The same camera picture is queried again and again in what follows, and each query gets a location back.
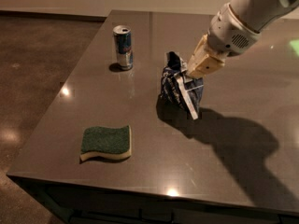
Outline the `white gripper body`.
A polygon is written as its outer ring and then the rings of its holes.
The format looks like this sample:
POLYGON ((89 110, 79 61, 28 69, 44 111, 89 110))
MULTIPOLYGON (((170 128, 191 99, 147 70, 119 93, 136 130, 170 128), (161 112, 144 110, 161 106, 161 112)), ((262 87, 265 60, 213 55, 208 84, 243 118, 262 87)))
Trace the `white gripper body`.
POLYGON ((218 53, 229 56, 244 53, 260 38, 234 14, 229 3, 224 4, 210 22, 207 32, 208 45, 218 53))

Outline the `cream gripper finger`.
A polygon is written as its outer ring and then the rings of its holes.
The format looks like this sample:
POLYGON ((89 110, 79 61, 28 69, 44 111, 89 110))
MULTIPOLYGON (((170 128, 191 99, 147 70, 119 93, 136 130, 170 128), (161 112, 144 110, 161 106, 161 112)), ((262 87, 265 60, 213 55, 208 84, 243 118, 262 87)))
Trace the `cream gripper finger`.
POLYGON ((192 53, 189 63, 201 63, 206 57, 207 35, 203 35, 192 53))
POLYGON ((187 63, 186 75, 192 78, 201 78, 214 73, 225 66, 227 52, 217 52, 206 47, 206 57, 201 63, 187 63))

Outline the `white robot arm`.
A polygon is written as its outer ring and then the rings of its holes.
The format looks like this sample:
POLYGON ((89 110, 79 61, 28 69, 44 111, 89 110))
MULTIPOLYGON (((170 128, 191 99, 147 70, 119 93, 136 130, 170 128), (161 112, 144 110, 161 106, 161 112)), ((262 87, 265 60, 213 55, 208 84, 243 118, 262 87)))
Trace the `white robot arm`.
POLYGON ((231 0, 210 22, 187 64, 186 75, 201 78, 244 53, 271 22, 294 11, 299 0, 231 0))

